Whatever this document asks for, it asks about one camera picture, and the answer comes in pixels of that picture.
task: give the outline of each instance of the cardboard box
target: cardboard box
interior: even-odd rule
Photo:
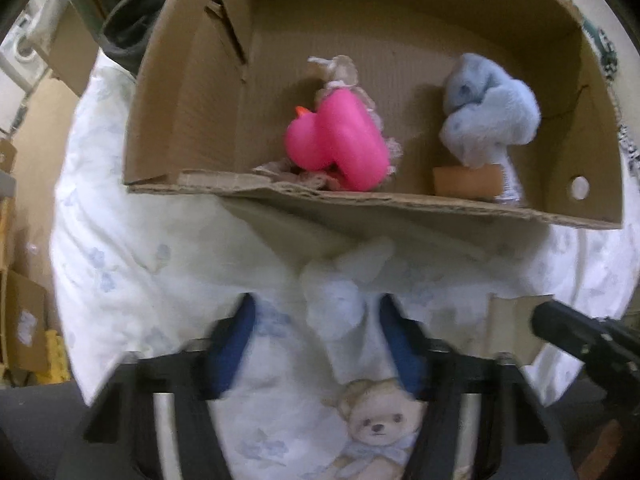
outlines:
[[[43,287],[2,270],[0,274],[0,367],[44,373],[49,370]]]
[[[616,116],[582,18],[567,0],[167,0],[138,77],[124,181],[135,192],[215,193],[511,216],[591,228],[622,222]],[[531,86],[543,121],[511,152],[530,208],[433,195],[442,86],[464,52]],[[251,168],[284,156],[294,107],[318,80],[306,58],[346,54],[404,147],[378,192],[315,192]],[[590,192],[570,195],[583,176]]]

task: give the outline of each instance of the bedsheet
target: bedsheet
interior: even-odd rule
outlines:
[[[466,352],[486,343],[492,296],[553,294],[589,316],[619,317],[636,286],[640,194],[626,164],[624,228],[615,231],[370,208],[293,215],[248,200],[128,194],[120,179],[133,92],[133,78],[100,53],[56,186],[50,254],[68,355],[90,402],[124,352],[175,351],[227,316],[239,294],[257,294],[238,380],[215,407],[236,478],[322,478],[348,440],[327,399],[350,377],[334,369],[331,338],[308,323],[300,274],[310,262],[386,240],[380,269],[357,285],[364,303],[391,292]],[[364,336],[344,346],[357,354],[350,373],[382,380],[393,368],[372,317],[362,323]],[[527,367],[545,402],[578,371],[551,346]]]

